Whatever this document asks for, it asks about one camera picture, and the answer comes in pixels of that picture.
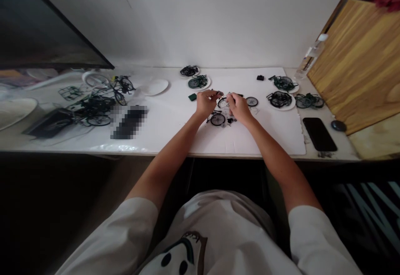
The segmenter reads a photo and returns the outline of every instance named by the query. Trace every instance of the monitor screen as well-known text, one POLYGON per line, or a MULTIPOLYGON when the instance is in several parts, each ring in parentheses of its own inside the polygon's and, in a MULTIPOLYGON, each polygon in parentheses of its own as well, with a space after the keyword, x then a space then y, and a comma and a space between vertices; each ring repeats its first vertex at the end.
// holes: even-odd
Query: monitor screen
POLYGON ((0 33, 0 69, 114 68, 49 0, 0 0, 0 33))

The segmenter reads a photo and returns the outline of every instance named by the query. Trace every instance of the white t-shirt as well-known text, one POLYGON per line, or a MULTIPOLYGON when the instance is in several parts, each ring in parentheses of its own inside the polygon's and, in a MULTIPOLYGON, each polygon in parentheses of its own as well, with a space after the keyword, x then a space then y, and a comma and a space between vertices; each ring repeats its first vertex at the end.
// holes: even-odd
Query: white t-shirt
POLYGON ((293 261, 275 244, 268 214, 226 191, 197 194, 144 261, 157 221, 154 203, 124 201, 58 274, 361 274, 328 217, 311 206, 289 213, 293 261))

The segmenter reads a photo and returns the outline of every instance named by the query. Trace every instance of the t-shirt sleeve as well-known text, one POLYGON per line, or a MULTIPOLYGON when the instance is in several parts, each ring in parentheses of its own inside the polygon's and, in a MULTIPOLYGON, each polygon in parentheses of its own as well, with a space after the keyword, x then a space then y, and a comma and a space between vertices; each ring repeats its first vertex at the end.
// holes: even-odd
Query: t-shirt sleeve
POLYGON ((292 259, 306 275, 362 274, 324 212, 298 206, 289 213, 292 259))
POLYGON ((57 271, 66 274, 130 274, 144 260, 158 217, 154 203, 125 200, 57 271))

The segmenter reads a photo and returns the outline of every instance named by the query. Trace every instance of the finger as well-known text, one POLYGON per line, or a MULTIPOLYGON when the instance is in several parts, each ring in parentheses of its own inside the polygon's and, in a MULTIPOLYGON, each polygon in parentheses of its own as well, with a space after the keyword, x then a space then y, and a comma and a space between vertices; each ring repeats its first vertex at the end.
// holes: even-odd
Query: finger
POLYGON ((220 99, 221 95, 212 95, 211 96, 211 101, 217 101, 217 99, 220 99))
POLYGON ((228 95, 226 96, 226 100, 227 100, 228 103, 229 103, 229 108, 230 108, 231 110, 235 110, 236 104, 235 104, 235 100, 233 99, 233 97, 232 97, 231 94, 228 94, 228 95))
POLYGON ((231 95, 232 95, 232 97, 233 97, 235 100, 240 100, 240 99, 242 99, 242 97, 239 96, 239 95, 236 94, 236 93, 232 93, 231 95))
POLYGON ((213 95, 216 95, 217 92, 218 92, 218 91, 214 91, 214 90, 205 90, 205 91, 202 91, 202 94, 203 94, 204 96, 211 97, 211 96, 213 96, 213 95))

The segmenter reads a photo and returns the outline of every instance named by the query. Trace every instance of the black phone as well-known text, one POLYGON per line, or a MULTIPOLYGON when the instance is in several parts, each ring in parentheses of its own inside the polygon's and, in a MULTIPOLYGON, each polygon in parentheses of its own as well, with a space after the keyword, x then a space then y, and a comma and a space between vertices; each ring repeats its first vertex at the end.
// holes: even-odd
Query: black phone
POLYGON ((303 123, 317 151, 338 150, 320 118, 304 118, 303 123))

